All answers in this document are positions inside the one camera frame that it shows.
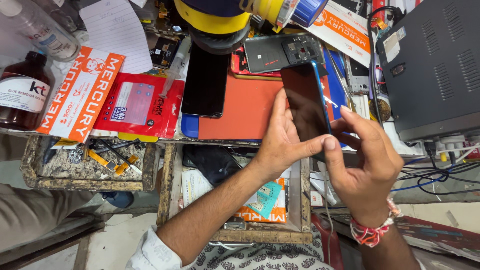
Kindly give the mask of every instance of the blue smartphone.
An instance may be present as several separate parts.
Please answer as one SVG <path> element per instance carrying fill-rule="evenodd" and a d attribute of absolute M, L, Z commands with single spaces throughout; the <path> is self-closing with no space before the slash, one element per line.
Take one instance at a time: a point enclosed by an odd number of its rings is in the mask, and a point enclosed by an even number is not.
<path fill-rule="evenodd" d="M 285 67 L 280 74 L 300 141 L 332 134 L 320 82 L 328 75 L 326 69 L 311 60 Z"/>

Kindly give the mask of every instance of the hand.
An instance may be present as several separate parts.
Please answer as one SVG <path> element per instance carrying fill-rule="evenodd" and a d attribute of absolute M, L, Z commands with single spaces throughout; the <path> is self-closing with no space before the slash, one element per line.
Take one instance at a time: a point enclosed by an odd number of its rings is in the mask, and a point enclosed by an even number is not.
<path fill-rule="evenodd" d="M 403 168 L 403 159 L 377 122 L 365 120 L 345 106 L 342 118 L 331 123 L 338 140 L 324 140 L 326 165 L 332 186 L 353 218 L 369 228 L 380 227 L 389 214 L 386 199 Z M 360 139 L 347 135 L 356 133 Z M 357 168 L 345 168 L 339 140 L 357 150 Z"/>
<path fill-rule="evenodd" d="M 292 112 L 286 109 L 287 95 L 282 88 L 275 98 L 270 125 L 262 140 L 257 156 L 250 162 L 264 175 L 267 183 L 280 177 L 293 163 L 322 151 L 323 135 L 312 140 L 300 142 L 297 129 L 293 124 Z"/>

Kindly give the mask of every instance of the black phone screen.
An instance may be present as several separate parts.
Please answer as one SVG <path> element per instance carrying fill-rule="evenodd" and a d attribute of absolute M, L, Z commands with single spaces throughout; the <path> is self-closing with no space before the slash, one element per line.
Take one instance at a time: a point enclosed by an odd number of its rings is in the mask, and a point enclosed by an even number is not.
<path fill-rule="evenodd" d="M 223 146 L 185 145 L 183 154 L 188 156 L 213 187 L 242 169 Z"/>
<path fill-rule="evenodd" d="M 319 68 L 322 73 L 319 76 L 324 76 L 324 73 L 328 75 L 323 66 Z M 331 134 L 323 91 L 320 79 L 316 76 L 315 65 L 308 62 L 290 66 L 282 69 L 280 73 L 300 141 Z"/>
<path fill-rule="evenodd" d="M 181 112 L 221 117 L 230 55 L 208 53 L 192 43 Z"/>

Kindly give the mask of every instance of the brown glass bottle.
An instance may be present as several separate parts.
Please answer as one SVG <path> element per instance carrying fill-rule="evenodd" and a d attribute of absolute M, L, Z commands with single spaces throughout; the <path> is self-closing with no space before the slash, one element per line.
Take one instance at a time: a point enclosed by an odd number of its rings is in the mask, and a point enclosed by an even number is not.
<path fill-rule="evenodd" d="M 0 127 L 33 131 L 40 126 L 50 90 L 46 63 L 46 56 L 31 51 L 24 62 L 5 68 L 0 77 Z"/>

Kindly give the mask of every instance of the drawer handle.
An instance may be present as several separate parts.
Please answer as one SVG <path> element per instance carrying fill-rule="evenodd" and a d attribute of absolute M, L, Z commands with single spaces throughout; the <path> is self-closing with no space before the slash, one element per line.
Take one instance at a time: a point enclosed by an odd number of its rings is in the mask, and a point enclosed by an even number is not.
<path fill-rule="evenodd" d="M 239 247 L 252 247 L 253 245 L 256 244 L 256 242 L 252 242 L 252 243 L 244 243 L 244 242 L 225 242 L 225 243 L 222 243 L 220 241 L 210 241 L 208 242 L 209 245 L 212 245 L 212 246 L 222 246 L 226 249 L 229 249 L 229 250 L 235 250 Z"/>

